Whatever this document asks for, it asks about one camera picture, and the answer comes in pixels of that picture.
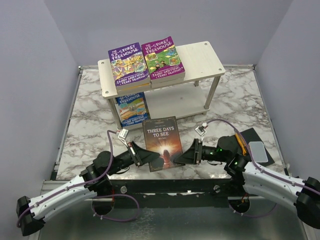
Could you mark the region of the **thin dark patterned book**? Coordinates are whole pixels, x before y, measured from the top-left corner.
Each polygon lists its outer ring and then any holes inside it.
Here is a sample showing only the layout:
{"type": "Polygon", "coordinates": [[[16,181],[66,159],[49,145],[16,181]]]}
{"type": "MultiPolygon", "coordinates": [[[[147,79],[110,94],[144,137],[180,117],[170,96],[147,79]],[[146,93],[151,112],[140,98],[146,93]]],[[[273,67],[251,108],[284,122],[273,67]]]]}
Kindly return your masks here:
{"type": "Polygon", "coordinates": [[[175,116],[147,119],[142,122],[145,148],[160,156],[149,163],[151,172],[182,167],[175,159],[183,153],[175,116]]]}

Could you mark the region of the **blue 91-Storey Treehouse book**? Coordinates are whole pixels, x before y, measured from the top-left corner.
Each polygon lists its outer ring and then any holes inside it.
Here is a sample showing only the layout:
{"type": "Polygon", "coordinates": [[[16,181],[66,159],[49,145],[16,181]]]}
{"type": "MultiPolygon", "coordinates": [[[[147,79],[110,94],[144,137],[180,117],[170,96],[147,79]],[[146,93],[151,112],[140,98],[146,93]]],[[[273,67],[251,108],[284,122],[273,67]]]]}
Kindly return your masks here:
{"type": "Polygon", "coordinates": [[[122,127],[137,125],[150,119],[144,92],[117,97],[116,102],[122,127]]]}

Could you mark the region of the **Little Women dark book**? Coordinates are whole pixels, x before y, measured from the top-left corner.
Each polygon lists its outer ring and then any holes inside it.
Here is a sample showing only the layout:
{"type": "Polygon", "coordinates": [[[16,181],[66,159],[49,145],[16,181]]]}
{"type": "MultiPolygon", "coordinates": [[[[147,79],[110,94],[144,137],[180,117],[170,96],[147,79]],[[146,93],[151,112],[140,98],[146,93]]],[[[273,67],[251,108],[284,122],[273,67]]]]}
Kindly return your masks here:
{"type": "Polygon", "coordinates": [[[168,86],[180,84],[183,81],[184,81],[184,78],[177,78],[177,79],[163,81],[163,82],[154,81],[154,82],[151,83],[151,88],[152,89],[157,89],[157,88],[168,87],[168,86]]]}

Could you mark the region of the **purple 117-Storey Treehouse book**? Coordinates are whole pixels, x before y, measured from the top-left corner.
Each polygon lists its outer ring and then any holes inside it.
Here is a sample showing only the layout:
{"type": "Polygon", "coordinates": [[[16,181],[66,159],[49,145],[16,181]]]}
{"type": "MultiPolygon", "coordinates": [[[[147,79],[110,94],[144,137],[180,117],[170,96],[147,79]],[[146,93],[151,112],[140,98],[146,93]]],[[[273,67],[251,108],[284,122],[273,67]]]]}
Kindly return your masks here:
{"type": "Polygon", "coordinates": [[[171,36],[141,45],[150,82],[184,78],[186,71],[171,36]]]}

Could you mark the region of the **orange 130-Storey Treehouse book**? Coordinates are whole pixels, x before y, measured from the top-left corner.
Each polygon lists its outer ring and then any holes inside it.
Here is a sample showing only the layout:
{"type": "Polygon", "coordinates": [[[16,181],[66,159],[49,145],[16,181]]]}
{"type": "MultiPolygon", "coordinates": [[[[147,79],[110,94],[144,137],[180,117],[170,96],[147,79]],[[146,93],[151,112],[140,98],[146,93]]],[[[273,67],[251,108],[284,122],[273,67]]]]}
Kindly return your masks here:
{"type": "Polygon", "coordinates": [[[122,86],[117,86],[115,89],[117,91],[129,91],[137,88],[151,88],[151,83],[145,83],[145,84],[140,84],[140,85],[132,85],[132,84],[125,84],[122,86]]]}

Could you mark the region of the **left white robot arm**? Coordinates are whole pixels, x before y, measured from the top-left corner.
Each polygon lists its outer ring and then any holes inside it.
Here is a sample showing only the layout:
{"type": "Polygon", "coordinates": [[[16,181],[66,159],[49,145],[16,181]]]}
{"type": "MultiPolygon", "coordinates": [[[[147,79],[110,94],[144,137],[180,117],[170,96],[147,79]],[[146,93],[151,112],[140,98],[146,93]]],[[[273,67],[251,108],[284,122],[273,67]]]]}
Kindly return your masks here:
{"type": "Polygon", "coordinates": [[[115,193],[109,176],[136,165],[141,167],[160,157],[158,152],[146,150],[134,141],[127,151],[114,156],[102,151],[79,175],[54,190],[37,197],[22,196],[17,200],[17,227],[22,235],[29,236],[41,230],[46,221],[66,207],[94,197],[106,197],[115,193]]]}

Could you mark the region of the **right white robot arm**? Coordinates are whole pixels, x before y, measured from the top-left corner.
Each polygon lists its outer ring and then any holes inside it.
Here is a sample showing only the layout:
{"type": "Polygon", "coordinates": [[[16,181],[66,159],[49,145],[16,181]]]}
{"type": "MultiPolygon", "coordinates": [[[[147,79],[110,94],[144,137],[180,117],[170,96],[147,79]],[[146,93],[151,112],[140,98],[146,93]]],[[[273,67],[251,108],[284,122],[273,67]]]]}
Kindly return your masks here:
{"type": "Polygon", "coordinates": [[[231,177],[229,189],[234,195],[247,193],[271,200],[295,212],[305,224],[319,229],[320,182],[317,179],[282,175],[256,163],[238,133],[220,137],[215,147],[205,146],[196,138],[174,162],[197,165],[202,160],[225,163],[224,170],[231,177]]]}

